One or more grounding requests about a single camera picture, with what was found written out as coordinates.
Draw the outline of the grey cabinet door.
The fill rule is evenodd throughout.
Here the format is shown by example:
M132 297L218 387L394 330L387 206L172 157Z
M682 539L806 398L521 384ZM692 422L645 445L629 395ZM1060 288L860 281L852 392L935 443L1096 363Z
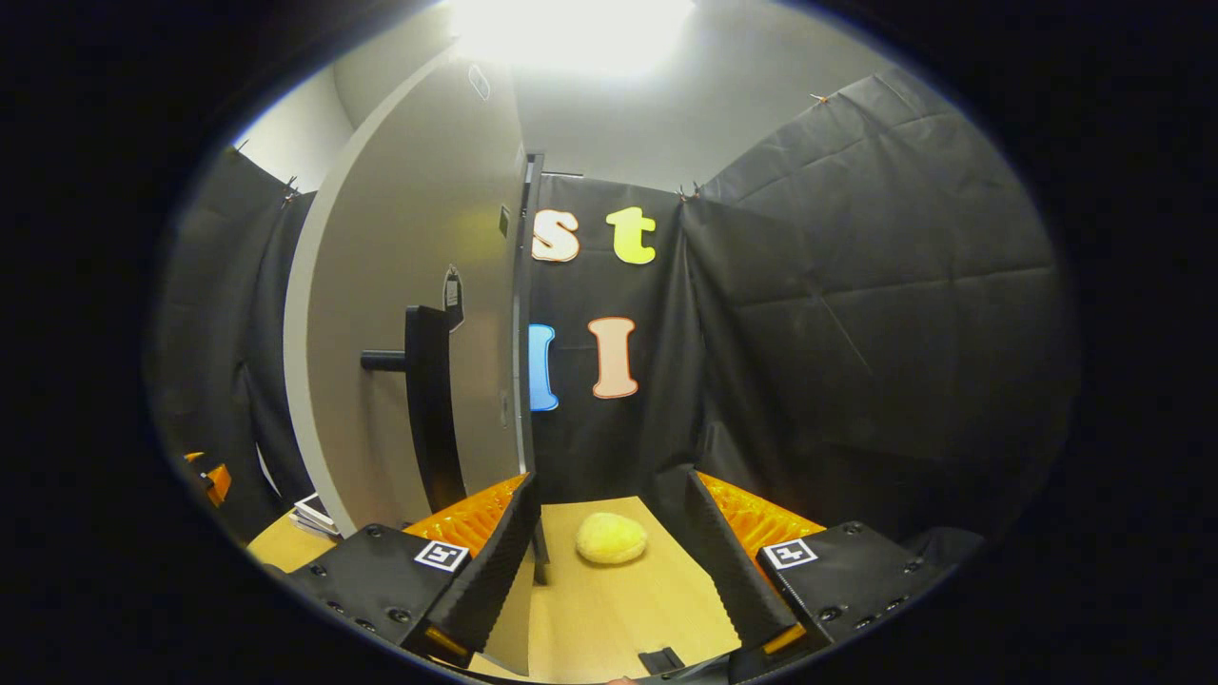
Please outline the grey cabinet door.
M314 196L285 299L287 411L315 492L351 535L431 516L404 351L407 310L445 327L454 446L466 492L525 469L518 255L527 158L510 69L448 49L362 122Z

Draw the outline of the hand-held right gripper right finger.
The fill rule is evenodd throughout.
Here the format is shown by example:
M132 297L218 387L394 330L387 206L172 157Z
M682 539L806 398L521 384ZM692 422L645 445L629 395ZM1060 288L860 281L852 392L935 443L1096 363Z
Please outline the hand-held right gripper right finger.
M949 529L895 542L860 520L818 525L699 470L683 486L691 555L744 650L765 659L871 633L952 572Z

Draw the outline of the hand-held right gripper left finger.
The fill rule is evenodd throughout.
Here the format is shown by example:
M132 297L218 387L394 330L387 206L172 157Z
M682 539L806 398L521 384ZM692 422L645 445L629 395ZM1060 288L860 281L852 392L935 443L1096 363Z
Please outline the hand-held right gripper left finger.
M365 525L287 573L287 585L361 633L466 667L501 619L540 524L523 473L406 529Z

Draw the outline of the bright ceiling light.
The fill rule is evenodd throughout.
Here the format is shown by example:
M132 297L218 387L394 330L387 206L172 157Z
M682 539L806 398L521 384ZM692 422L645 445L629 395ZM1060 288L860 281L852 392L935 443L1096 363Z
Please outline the bright ceiling light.
M526 69L632 76L660 65L693 0L447 0L462 55Z

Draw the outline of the stack of small books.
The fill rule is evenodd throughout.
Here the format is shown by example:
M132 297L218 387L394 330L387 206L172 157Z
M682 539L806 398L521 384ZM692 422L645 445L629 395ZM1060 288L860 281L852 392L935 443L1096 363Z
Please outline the stack of small books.
M318 492L312 492L296 501L292 509L287 512L287 519L302 530L313 531L322 538L339 538L341 534L339 525L322 503L322 495Z

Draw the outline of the yellow round sponge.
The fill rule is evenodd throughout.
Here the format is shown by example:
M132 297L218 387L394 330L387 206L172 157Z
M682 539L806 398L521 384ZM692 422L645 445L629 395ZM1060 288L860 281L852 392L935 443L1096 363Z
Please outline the yellow round sponge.
M596 512L576 530L576 555L590 563L619 566L644 555L648 533L638 520L618 513Z

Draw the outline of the black cabinet door handle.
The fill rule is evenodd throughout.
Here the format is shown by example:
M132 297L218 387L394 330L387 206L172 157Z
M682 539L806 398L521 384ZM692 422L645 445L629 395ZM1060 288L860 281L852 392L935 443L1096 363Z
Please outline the black cabinet door handle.
M365 349L361 369L404 375L415 463L429 508L436 513L466 499L452 406L447 312L408 306L403 349Z

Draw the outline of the black backdrop cloth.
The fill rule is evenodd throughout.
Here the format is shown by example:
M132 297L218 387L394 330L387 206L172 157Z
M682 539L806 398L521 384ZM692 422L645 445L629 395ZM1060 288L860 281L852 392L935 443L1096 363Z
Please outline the black backdrop cloth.
M143 353L166 449L227 464L244 541L315 491L283 330L317 193L217 154ZM991 140L905 69L806 108L695 197L544 173L532 229L544 505L653 496L674 517L699 469L826 525L996 540L1061 450L1079 361L1058 250Z

